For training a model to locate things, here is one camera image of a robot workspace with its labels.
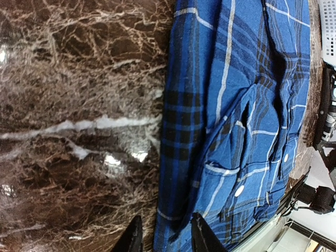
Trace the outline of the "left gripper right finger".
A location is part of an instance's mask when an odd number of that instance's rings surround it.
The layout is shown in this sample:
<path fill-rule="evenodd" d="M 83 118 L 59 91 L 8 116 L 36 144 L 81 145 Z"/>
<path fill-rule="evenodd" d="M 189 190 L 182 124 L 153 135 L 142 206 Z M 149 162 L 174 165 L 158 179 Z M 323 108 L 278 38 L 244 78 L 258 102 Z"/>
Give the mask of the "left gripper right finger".
<path fill-rule="evenodd" d="M 191 234 L 193 252 L 227 252 L 227 249 L 199 213 L 192 214 Z"/>

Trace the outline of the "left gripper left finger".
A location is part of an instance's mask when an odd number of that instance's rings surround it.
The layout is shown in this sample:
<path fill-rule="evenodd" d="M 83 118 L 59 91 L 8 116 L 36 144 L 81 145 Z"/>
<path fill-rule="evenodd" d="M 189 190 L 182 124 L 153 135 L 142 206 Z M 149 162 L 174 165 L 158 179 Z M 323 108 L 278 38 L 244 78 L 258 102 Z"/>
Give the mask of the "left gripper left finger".
<path fill-rule="evenodd" d="M 143 228 L 140 215 L 133 217 L 111 252 L 143 252 Z"/>

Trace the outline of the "blue plaid long sleeve shirt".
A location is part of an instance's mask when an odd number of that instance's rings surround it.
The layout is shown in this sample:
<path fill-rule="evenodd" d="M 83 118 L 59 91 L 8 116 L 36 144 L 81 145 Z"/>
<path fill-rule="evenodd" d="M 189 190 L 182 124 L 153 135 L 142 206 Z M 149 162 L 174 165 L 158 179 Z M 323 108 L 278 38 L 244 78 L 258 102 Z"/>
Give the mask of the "blue plaid long sleeve shirt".
<path fill-rule="evenodd" d="M 177 1 L 154 251 L 191 251 L 199 213 L 234 248 L 295 165 L 310 78 L 307 1 Z"/>

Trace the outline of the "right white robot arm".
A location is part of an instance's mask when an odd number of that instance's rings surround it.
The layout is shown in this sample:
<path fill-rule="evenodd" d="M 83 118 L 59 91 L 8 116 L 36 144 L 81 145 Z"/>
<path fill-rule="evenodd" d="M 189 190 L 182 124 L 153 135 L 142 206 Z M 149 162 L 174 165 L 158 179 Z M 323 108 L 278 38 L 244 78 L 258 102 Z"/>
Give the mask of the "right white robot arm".
<path fill-rule="evenodd" d="M 317 145 L 317 151 L 328 170 L 333 186 L 335 186 L 335 141 L 321 141 Z M 319 215 L 334 212 L 335 189 L 326 186 L 314 188 L 302 182 L 294 190 L 290 207 L 283 216 L 288 216 L 292 211 L 300 209 L 307 209 Z"/>

